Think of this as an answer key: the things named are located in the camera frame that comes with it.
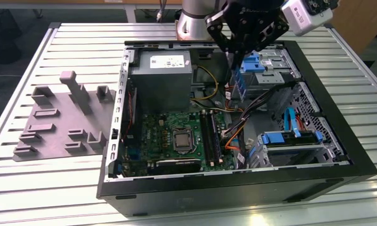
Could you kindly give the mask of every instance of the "cable connector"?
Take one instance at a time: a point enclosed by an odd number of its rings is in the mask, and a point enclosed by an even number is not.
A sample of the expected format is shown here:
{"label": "cable connector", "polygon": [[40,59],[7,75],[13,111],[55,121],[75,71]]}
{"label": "cable connector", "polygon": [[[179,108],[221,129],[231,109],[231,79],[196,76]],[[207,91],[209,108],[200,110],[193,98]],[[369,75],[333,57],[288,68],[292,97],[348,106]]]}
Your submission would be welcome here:
{"label": "cable connector", "polygon": [[163,12],[159,11],[157,14],[156,14],[156,22],[157,22],[157,23],[160,23],[161,18],[163,18]]}

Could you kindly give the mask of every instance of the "wooden cabinet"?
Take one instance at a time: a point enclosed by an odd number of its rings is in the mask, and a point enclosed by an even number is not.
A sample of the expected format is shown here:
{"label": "wooden cabinet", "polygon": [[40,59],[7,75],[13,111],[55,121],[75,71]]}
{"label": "wooden cabinet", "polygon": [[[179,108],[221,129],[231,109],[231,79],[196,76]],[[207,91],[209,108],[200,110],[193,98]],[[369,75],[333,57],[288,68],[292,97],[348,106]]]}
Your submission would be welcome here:
{"label": "wooden cabinet", "polygon": [[377,0],[341,0],[331,22],[356,53],[377,35]]}

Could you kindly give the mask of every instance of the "aluminum table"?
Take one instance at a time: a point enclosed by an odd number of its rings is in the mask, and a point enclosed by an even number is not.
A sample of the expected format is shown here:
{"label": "aluminum table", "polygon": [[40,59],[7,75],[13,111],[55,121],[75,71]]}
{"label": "aluminum table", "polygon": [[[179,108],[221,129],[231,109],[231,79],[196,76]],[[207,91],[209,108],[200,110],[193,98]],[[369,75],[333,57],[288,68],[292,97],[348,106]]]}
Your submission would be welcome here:
{"label": "aluminum table", "polygon": [[[59,75],[73,70],[87,90],[99,85],[117,88],[124,41],[175,39],[175,24],[61,24],[48,30],[0,117],[0,224],[377,226],[377,176],[311,202],[127,219],[96,199],[100,155],[27,162],[11,159],[36,86],[65,92]],[[304,37],[289,31],[281,39],[299,42],[377,166],[377,78],[333,29],[317,28]]]}

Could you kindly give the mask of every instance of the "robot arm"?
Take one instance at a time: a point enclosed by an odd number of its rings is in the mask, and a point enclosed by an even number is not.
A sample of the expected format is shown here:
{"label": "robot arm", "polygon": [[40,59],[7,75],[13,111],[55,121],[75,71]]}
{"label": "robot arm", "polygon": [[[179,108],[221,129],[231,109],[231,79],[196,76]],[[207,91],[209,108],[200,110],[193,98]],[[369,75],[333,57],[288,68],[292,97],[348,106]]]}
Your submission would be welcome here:
{"label": "robot arm", "polygon": [[[207,30],[227,52],[232,70],[244,56],[261,51],[289,29],[304,35],[333,16],[337,0],[227,0],[223,10],[205,17]],[[223,21],[231,38],[223,34]]]}

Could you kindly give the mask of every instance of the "yellow wire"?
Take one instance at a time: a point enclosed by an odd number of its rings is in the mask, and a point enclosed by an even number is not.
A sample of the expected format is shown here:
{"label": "yellow wire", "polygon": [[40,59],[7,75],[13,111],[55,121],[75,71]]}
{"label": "yellow wire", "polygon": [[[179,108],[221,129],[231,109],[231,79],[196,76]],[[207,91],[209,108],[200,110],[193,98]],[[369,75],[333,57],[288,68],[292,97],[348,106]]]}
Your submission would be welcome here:
{"label": "yellow wire", "polygon": [[207,70],[205,67],[203,67],[200,65],[197,67],[201,68],[209,74],[209,76],[212,77],[212,79],[215,81],[215,91],[213,91],[213,93],[209,96],[200,97],[200,98],[192,98],[192,100],[207,100],[207,99],[212,98],[216,95],[216,93],[219,91],[219,82],[216,81],[216,78],[215,78],[213,74]]}

